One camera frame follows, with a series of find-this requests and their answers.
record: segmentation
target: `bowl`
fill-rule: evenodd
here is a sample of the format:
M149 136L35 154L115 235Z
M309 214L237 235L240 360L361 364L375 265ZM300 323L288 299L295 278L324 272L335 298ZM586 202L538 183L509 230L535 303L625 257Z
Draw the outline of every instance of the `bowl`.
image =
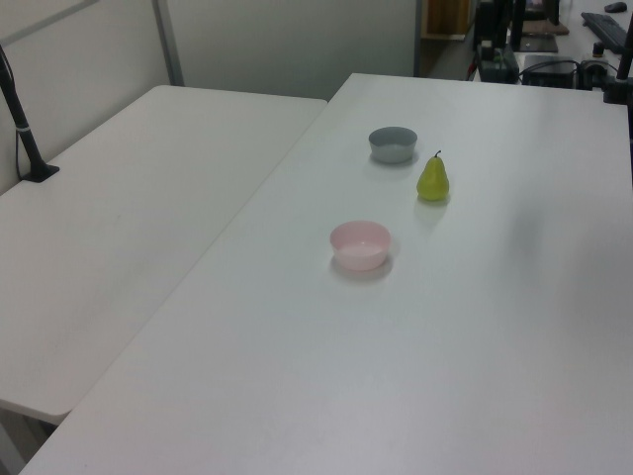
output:
M413 158L417 134L404 127L385 127L369 136L372 156L382 163L403 163Z
M392 237L387 228L372 221L350 221L329 235L334 258L346 269L375 269L387 258Z

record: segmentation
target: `white wall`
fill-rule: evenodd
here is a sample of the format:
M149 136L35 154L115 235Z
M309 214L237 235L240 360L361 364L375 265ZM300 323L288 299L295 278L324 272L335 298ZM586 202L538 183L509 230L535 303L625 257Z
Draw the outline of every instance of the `white wall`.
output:
M329 100L352 72L414 76L417 0L166 0L187 86Z
M4 50L45 161L169 82L151 0L100 0ZM17 182L14 136L0 99L0 194Z

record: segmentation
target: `pear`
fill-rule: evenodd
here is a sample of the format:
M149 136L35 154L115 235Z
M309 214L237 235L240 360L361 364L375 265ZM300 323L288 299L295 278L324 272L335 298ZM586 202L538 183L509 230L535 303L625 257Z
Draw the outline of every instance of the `pear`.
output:
M448 196L446 169L437 153L426 162L424 171L417 180L417 194L427 201L441 201Z

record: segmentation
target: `table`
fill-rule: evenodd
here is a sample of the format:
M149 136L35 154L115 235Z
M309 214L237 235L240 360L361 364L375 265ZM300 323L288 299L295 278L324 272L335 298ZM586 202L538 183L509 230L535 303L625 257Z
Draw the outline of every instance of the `table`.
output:
M592 0L562 0L559 19L570 30L570 33L556 37L559 52L518 52L515 57L519 70L523 70L525 57L529 54L569 56L571 59L581 62L585 54L591 54L593 44L599 41L598 37L588 27L583 26L581 13L588 12L604 15L604 5L606 3L597 3ZM611 14L611 16L625 31L628 30L629 22L631 21L631 10ZM620 64L620 57L620 54L614 54L609 49L604 52L604 58L616 69ZM615 70L610 69L610 74L615 75ZM630 71L629 75L633 77L633 71ZM480 80L479 72L476 75L476 80Z
M626 118L352 75L24 475L625 473ZM388 125L418 132L413 164L371 161ZM446 206L415 194L439 149ZM331 262L354 219L391 230L386 266Z
M0 407L58 424L324 107L158 87L0 198Z

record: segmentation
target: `pink bowl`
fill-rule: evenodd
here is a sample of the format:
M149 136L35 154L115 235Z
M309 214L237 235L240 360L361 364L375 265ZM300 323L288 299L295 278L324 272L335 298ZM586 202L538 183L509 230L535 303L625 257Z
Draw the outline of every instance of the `pink bowl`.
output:
M387 228L371 221L350 221L332 231L334 258L349 270L371 270L387 258L392 237Z

